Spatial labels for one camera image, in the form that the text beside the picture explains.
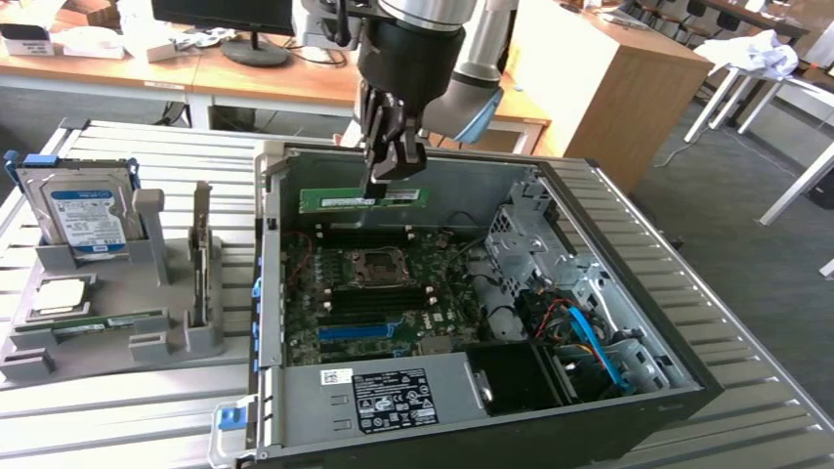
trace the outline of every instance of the gray carpet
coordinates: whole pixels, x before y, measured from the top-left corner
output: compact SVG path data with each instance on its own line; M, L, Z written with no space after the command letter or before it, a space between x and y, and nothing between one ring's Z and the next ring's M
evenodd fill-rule
M699 112L700 107L689 106L656 162L681 146ZM683 237L684 258L834 414L834 282L817 273L834 258L834 212L801 197L769 227L753 221L796 176L745 149L725 130L731 135L707 132L668 167L648 169L635 196L659 228Z
M0 88L0 109L0 150L37 151L62 117L149 123L161 104ZM691 106L657 160L680 145L697 112ZM256 125L270 115L260 111ZM344 124L340 118L280 113L265 131L326 138ZM834 213L801 199L773 226L753 222L793 179L732 137L709 132L667 168L648 170L636 197L659 228L683 237L684 257L834 413L834 283L816 273L834 258Z

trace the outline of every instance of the black monitor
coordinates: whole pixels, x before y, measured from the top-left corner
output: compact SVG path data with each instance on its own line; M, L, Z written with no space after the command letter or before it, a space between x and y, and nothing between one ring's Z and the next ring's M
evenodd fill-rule
M157 20L293 35L292 0L152 0Z
M152 6L157 20L250 31L249 41L229 41L220 47L233 62L277 66L289 58L281 47L257 39L257 33L294 35L292 0L152 0Z

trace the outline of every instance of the motherboard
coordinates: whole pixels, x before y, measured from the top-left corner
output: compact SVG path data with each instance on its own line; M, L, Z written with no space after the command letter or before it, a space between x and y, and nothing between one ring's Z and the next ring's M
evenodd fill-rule
M282 236L289 365L445 354L483 322L451 231L332 230Z

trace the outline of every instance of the wooden cabinet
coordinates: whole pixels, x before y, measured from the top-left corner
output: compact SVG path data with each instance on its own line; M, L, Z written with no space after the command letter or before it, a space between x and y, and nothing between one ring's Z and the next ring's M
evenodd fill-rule
M629 192L711 62L651 29L527 0L507 69L551 119L533 154L595 159Z

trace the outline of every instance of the red cable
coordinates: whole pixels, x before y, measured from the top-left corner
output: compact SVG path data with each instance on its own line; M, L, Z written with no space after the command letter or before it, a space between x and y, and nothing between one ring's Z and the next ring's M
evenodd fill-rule
M301 232L288 232L286 235L298 235L298 236L302 236L304 239L306 240L306 253L304 255L304 259L301 260L301 263L298 264L296 269L292 271L292 274L289 275L289 280L286 281L286 283L292 283L296 279L296 275L298 274L298 272L301 271L301 268L304 267L306 261L309 260L309 254L312 254L312 239L309 239L309 236L306 236L306 234Z
M547 324L547 321L549 320L549 316L552 315L552 310L556 307L556 303L571 303L572 305L577 306L576 302L572 300L568 300L567 298L553 298L552 303L549 303L549 306L547 307L547 312L544 313L541 324L537 326L537 329L535 330L536 339L540 337L541 332L544 331L544 325Z

